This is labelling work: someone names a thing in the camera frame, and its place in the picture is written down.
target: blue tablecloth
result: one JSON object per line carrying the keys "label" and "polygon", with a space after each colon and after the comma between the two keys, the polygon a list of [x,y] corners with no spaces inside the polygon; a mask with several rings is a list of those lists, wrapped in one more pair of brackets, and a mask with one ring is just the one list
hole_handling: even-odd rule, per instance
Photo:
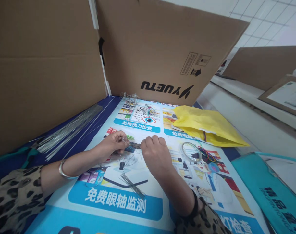
{"label": "blue tablecloth", "polygon": [[[111,115],[113,110],[116,108],[118,103],[120,102],[120,97],[117,96],[108,96],[105,99],[98,102],[98,105],[103,107],[103,110],[98,114],[97,120],[92,125],[87,125],[84,129],[81,130],[79,134],[77,134],[70,142],[68,142],[63,148],[61,148],[57,154],[50,160],[45,161],[45,155],[44,154],[38,154],[35,159],[29,164],[28,168],[39,166],[39,165],[47,165],[50,163],[53,163],[55,161],[61,160],[64,158],[71,157],[72,155],[76,153],[80,153],[85,150],[85,148],[88,146],[88,144],[91,142],[91,140],[94,138],[94,136],[99,131],[100,127],[105,123],[107,118]],[[196,102],[194,104],[194,107],[200,108],[200,105]],[[68,124],[71,120],[73,120],[76,116],[73,118],[65,121],[64,123],[60,124],[59,126],[53,128],[52,130],[48,131],[47,133],[39,136],[47,136],[52,134],[53,132],[57,131],[58,129],[62,128],[66,124]],[[34,141],[29,142],[23,146],[31,146],[34,143]],[[225,155],[228,157],[230,161],[240,157],[240,154],[237,152],[237,150],[234,147],[228,147],[228,148],[222,148]],[[1,161],[0,162],[0,178],[6,176],[11,171],[19,169],[23,163],[26,160],[26,155],[18,155],[15,157],[12,157],[10,160]],[[27,221],[26,227],[27,228],[32,220],[35,218],[35,216],[30,217]]]}

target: yuetu logo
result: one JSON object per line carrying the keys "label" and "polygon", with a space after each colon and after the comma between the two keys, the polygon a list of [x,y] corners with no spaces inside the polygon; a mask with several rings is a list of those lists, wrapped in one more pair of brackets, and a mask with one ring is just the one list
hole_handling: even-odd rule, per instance
{"label": "yuetu logo", "polygon": [[[156,84],[157,83],[152,83],[152,85],[150,86],[150,82],[143,81],[141,89],[147,89],[147,90],[151,90],[151,91],[179,95],[179,91],[180,91],[181,87],[178,87],[177,89],[174,90],[174,86],[172,86],[172,85],[158,84],[157,88],[155,89]],[[186,88],[184,91],[182,91],[180,96],[178,97],[178,99],[180,99],[183,96],[185,96],[185,99],[186,99],[188,97],[188,95],[190,94],[190,90],[192,89],[193,86],[194,86],[194,84],[192,86],[190,86],[189,88]]]}

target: teal bag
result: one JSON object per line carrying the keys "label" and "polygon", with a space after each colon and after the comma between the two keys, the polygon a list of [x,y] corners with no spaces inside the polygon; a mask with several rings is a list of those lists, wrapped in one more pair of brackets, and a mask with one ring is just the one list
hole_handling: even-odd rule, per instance
{"label": "teal bag", "polygon": [[296,159],[255,152],[231,162],[276,233],[296,234],[296,194],[275,175],[260,155]]}

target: woman's hand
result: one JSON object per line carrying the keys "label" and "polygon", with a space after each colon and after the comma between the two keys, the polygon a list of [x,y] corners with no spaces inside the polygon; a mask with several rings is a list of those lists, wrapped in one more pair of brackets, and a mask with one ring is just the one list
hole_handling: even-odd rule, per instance
{"label": "woman's hand", "polygon": [[175,172],[172,165],[172,158],[165,139],[154,135],[147,137],[141,143],[142,155],[151,174],[160,180]]}
{"label": "woman's hand", "polygon": [[103,162],[109,158],[114,151],[123,154],[124,149],[129,146],[129,140],[123,131],[116,131],[109,134],[97,146],[91,149],[96,155],[100,156],[100,161]]}

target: yellow plastic bag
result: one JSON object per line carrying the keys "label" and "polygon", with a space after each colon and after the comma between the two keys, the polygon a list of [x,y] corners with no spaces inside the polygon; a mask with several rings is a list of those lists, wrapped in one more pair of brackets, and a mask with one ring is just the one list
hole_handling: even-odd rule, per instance
{"label": "yellow plastic bag", "polygon": [[217,111],[179,106],[174,109],[178,118],[173,125],[192,137],[222,147],[249,146],[234,127]]}

